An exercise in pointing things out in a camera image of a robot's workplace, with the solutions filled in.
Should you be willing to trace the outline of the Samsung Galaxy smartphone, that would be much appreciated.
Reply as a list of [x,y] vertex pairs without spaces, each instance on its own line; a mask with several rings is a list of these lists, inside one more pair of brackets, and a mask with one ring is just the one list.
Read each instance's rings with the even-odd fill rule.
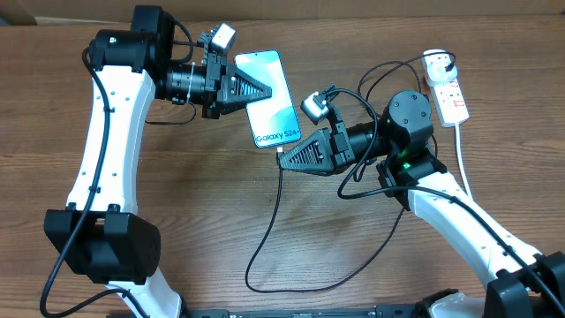
[[271,148],[299,141],[302,132],[279,52],[270,49],[240,53],[234,56],[234,62],[272,91],[269,98],[246,106],[255,146]]

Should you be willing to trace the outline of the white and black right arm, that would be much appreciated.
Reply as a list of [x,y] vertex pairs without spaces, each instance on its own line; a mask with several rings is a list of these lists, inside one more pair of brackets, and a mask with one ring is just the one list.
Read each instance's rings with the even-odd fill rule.
[[346,127],[332,100],[336,90],[315,92],[302,103],[328,128],[289,151],[279,149],[283,170],[331,176],[368,159],[378,163],[378,193],[429,223],[470,266],[484,298],[446,289],[416,303],[415,317],[562,317],[564,255],[542,254],[503,228],[457,184],[429,145],[431,105],[416,91],[394,95],[373,121]]

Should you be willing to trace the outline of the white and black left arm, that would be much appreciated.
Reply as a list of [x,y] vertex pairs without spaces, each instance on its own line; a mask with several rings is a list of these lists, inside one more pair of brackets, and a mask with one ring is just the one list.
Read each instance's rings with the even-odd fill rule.
[[139,5],[129,29],[102,29],[83,50],[93,81],[85,151],[64,208],[49,210],[44,219],[57,264],[103,285],[134,317],[189,314],[160,271],[158,228],[138,214],[139,152],[152,102],[199,105],[203,117],[216,119],[272,94],[229,63],[236,38],[231,26],[187,40],[190,48],[202,48],[200,63],[172,56],[180,27],[163,8]]

